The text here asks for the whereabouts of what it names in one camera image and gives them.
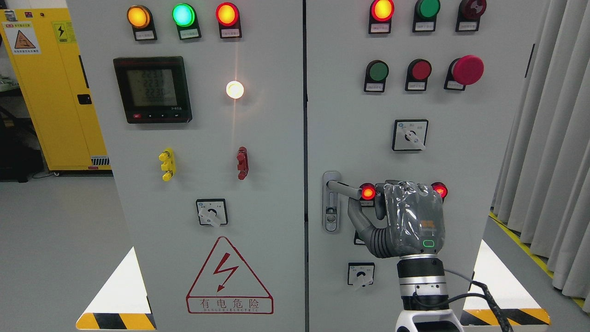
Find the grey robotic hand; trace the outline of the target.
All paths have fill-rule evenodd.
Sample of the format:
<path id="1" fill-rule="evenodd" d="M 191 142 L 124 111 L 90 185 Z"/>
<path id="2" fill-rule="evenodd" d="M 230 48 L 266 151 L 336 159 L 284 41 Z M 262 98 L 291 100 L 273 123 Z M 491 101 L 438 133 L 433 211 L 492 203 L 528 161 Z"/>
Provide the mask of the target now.
<path id="1" fill-rule="evenodd" d="M 377 228 L 363 214 L 360 201 L 348 200 L 348 217 L 365 246 L 377 258 L 436 254 L 444 244 L 443 200 L 430 185 L 389 180 L 381 184 L 375 205 L 387 225 Z"/>

